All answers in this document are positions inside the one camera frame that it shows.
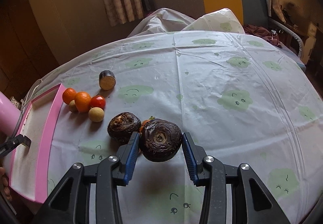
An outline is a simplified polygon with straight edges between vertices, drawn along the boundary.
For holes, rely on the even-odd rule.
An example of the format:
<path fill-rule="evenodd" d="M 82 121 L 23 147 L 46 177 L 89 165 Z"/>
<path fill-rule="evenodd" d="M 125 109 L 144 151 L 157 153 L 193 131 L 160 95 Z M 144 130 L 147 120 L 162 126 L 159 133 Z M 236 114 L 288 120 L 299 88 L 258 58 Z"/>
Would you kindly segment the person's left hand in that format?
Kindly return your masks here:
<path fill-rule="evenodd" d="M 5 197 L 9 202 L 12 201 L 12 196 L 10 194 L 8 179 L 5 176 L 5 169 L 3 167 L 0 167 L 0 176 L 1 176 L 1 183 L 3 185 L 3 192 L 5 194 Z"/>

